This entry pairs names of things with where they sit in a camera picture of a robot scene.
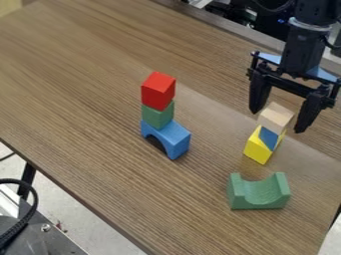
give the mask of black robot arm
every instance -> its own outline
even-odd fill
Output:
[[[326,46],[336,47],[328,43],[328,38],[332,25],[340,18],[341,0],[298,0],[294,4],[295,16],[289,21],[290,32],[282,56],[252,54],[248,70],[249,107],[254,114],[259,112],[272,87],[305,98],[295,126],[296,132],[304,132],[322,110],[334,107],[341,87],[340,79],[319,67]],[[312,89],[284,79],[283,74],[294,79],[314,80],[320,82],[320,86]]]

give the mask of blue arch block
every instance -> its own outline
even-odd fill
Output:
[[[176,121],[171,121],[161,130],[141,121],[141,133],[144,138],[155,136],[163,144],[170,159],[177,159],[189,149],[190,132]]]

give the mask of stacked blocks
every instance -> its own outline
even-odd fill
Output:
[[[279,209],[290,199],[290,188],[284,172],[259,181],[246,181],[239,173],[232,173],[227,197],[232,210]]]
[[[259,116],[259,126],[248,139],[244,154],[260,164],[266,164],[286,134],[294,113],[277,103],[271,103]]]
[[[142,135],[156,137],[170,159],[188,151],[190,142],[190,132],[173,120],[174,94],[175,79],[159,72],[153,72],[142,85]]]

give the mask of red cube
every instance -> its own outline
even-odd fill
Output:
[[[163,111],[175,95],[175,78],[159,73],[152,74],[142,85],[142,102],[149,108]]]

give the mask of black cable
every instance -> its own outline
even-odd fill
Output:
[[[13,156],[13,155],[15,155],[14,152],[12,152],[12,153],[10,153],[10,154],[4,156],[4,157],[1,157],[1,158],[0,158],[0,162],[3,161],[3,160],[6,160],[7,158],[10,158],[10,157]]]
[[[263,11],[267,12],[268,14],[277,14],[288,9],[295,2],[295,0],[288,0],[285,4],[275,9],[267,8],[266,6],[259,3],[258,0],[251,0],[251,2],[253,2],[255,5],[257,5],[259,8],[261,8]]]
[[[327,37],[327,36],[324,36],[324,37],[322,38],[322,40],[323,40],[324,44],[325,44],[328,48],[330,48],[330,49],[332,49],[332,50],[340,50],[340,49],[341,49],[341,45],[333,45],[333,44],[329,43],[329,42],[328,42],[328,37]]]
[[[8,229],[5,233],[0,236],[0,251],[4,250],[10,241],[13,240],[20,232],[27,226],[27,223],[33,217],[33,215],[37,211],[38,207],[38,194],[37,191],[27,182],[19,180],[19,179],[0,179],[0,184],[18,184],[23,186],[31,191],[33,195],[33,204],[27,214],[19,220],[16,224],[14,224],[10,229]]]

